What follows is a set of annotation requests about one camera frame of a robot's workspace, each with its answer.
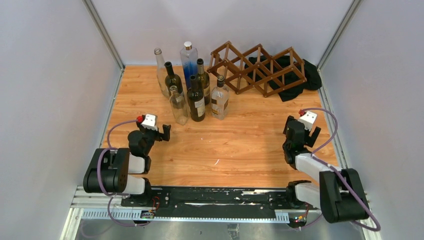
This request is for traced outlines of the dark bottle rack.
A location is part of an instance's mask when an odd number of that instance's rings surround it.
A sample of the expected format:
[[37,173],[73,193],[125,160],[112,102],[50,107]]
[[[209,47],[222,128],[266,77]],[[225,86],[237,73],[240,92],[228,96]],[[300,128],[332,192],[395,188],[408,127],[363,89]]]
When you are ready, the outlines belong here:
[[193,121],[201,122],[204,120],[206,115],[202,83],[195,75],[191,75],[189,81],[190,88],[187,90],[187,100],[190,109],[190,116]]

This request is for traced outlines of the dark bottle white label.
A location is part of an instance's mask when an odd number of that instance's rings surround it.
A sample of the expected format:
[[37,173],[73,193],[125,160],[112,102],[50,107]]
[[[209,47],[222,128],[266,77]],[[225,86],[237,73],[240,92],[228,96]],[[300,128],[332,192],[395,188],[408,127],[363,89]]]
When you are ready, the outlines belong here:
[[184,95],[182,80],[179,75],[175,74],[172,63],[167,61],[164,63],[167,76],[165,77],[165,85],[168,89],[168,98],[171,97],[171,86],[176,86],[180,95]]

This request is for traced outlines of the clear round glass bottle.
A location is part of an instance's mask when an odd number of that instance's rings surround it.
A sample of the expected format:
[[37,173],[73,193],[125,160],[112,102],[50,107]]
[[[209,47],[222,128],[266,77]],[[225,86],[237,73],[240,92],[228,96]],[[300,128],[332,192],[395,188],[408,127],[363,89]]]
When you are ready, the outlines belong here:
[[156,70],[156,77],[157,77],[157,81],[161,90],[162,95],[165,98],[169,98],[169,91],[168,91],[168,87],[166,86],[165,83],[165,79],[167,76],[167,71],[165,68],[165,60],[164,57],[162,55],[162,50],[157,47],[154,49],[154,55],[156,58],[156,63],[157,63],[157,70]]

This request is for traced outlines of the small clear bottle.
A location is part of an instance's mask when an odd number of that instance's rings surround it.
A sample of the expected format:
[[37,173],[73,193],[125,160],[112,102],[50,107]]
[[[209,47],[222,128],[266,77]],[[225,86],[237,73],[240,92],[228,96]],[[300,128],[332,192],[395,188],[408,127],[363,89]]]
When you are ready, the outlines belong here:
[[230,90],[225,84],[225,77],[219,75],[217,77],[216,87],[213,88],[211,93],[211,113],[212,116],[223,120],[228,114]]

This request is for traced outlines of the dark bottle barcode label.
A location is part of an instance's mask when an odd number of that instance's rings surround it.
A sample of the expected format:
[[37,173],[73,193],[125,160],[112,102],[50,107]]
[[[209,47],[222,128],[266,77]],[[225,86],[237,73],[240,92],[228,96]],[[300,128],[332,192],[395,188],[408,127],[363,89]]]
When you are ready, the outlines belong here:
[[204,69],[204,60],[202,58],[198,58],[196,63],[197,78],[200,80],[202,85],[205,105],[208,105],[211,101],[210,76]]

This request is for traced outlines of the blue square glass bottle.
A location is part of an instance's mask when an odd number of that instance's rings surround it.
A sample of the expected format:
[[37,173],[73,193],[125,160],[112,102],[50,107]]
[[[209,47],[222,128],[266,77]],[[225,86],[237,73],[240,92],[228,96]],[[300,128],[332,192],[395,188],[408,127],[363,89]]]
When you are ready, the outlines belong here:
[[198,73],[198,50],[192,46],[192,43],[190,41],[186,41],[184,42],[183,48],[179,53],[184,73],[186,89],[188,90],[191,87],[190,77],[196,76],[196,74]]

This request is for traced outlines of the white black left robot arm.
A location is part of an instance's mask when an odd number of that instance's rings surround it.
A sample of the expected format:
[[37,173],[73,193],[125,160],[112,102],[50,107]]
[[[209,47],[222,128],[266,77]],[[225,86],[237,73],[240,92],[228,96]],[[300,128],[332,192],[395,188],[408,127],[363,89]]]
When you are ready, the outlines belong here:
[[97,148],[83,177],[86,193],[103,193],[108,197],[126,196],[129,203],[151,206],[155,197],[150,181],[134,177],[147,174],[152,160],[149,153],[155,142],[170,140],[172,126],[164,124],[163,132],[138,124],[128,136],[128,147]]

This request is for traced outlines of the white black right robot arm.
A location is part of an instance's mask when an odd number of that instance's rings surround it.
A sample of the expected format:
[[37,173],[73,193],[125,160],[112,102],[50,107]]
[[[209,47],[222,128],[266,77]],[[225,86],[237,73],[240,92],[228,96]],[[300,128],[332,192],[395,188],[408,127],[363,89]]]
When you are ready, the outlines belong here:
[[369,218],[369,205],[359,173],[316,159],[308,150],[315,144],[321,129],[311,130],[317,115],[308,111],[299,119],[286,120],[282,144],[284,159],[293,169],[310,176],[309,180],[292,181],[287,186],[286,204],[298,209],[304,203],[320,209],[328,223],[350,222]]

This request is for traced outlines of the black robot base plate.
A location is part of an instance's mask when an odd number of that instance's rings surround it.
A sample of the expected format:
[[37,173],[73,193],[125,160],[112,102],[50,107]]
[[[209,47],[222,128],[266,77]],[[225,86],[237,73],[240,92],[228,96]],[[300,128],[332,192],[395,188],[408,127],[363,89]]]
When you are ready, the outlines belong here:
[[154,211],[155,221],[289,223],[321,213],[289,203],[285,188],[153,186],[150,195],[122,199],[119,206]]

